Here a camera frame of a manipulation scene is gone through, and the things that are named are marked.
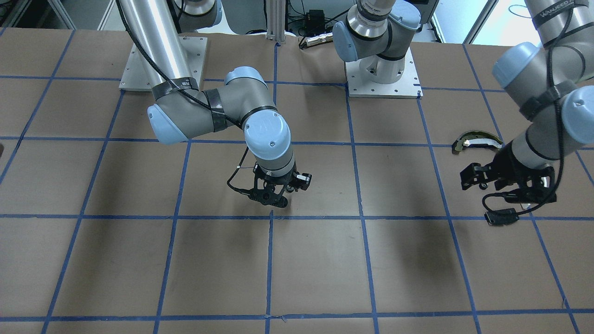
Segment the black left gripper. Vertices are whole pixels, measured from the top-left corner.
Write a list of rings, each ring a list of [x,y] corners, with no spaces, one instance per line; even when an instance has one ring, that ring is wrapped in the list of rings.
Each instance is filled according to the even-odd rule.
[[[499,151],[493,161],[481,166],[471,163],[460,172],[462,189],[467,190],[473,185],[480,185],[482,189],[488,187],[489,182],[494,182],[496,190],[506,186],[518,184],[518,189],[503,194],[507,203],[540,204],[554,203],[557,201],[556,193],[549,193],[551,189],[545,187],[542,178],[550,177],[551,185],[555,181],[553,167],[532,169],[524,166],[513,155],[510,148]]]

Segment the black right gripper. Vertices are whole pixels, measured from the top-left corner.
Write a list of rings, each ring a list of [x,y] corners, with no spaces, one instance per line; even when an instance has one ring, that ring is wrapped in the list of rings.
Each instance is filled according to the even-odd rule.
[[[279,208],[288,206],[288,199],[283,196],[285,191],[289,193],[300,189],[305,191],[312,179],[311,174],[300,174],[295,167],[282,177],[267,175],[261,167],[255,167],[254,174],[254,187],[248,191],[248,198],[263,205]]]

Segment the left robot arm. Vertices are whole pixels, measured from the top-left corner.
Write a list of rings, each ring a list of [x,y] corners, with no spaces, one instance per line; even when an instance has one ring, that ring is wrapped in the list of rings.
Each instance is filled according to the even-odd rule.
[[[527,0],[543,45],[511,47],[492,74],[530,121],[521,135],[499,150],[491,163],[471,163],[460,173],[461,186],[486,187],[508,203],[541,205],[556,201],[565,158],[593,142],[593,18],[587,0]],[[333,40],[346,63],[369,63],[367,76],[388,84],[400,78],[418,9],[406,1],[359,0],[346,19],[333,26]]]

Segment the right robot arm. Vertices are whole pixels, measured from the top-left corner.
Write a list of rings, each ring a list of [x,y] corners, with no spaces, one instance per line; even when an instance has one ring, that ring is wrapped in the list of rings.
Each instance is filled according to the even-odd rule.
[[[157,139],[164,144],[236,126],[255,158],[251,189],[227,185],[263,205],[284,208],[285,192],[307,190],[312,176],[299,173],[291,130],[278,112],[261,74],[250,66],[229,72],[224,85],[200,90],[164,0],[117,0],[125,30],[144,59],[155,104],[147,110]]]

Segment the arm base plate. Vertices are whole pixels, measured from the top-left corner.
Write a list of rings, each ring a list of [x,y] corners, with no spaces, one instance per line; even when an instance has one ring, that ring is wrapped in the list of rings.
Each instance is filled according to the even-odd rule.
[[[424,95],[410,49],[397,61],[371,56],[344,66],[351,97],[417,99]]]
[[[169,42],[158,47],[156,42],[151,42],[147,54],[168,78],[193,77],[200,85],[208,38],[183,36],[178,37],[178,41],[172,51],[166,51],[166,47],[171,47]],[[133,46],[119,88],[125,91],[150,92],[155,85],[162,82],[163,78],[147,63],[136,46]]]

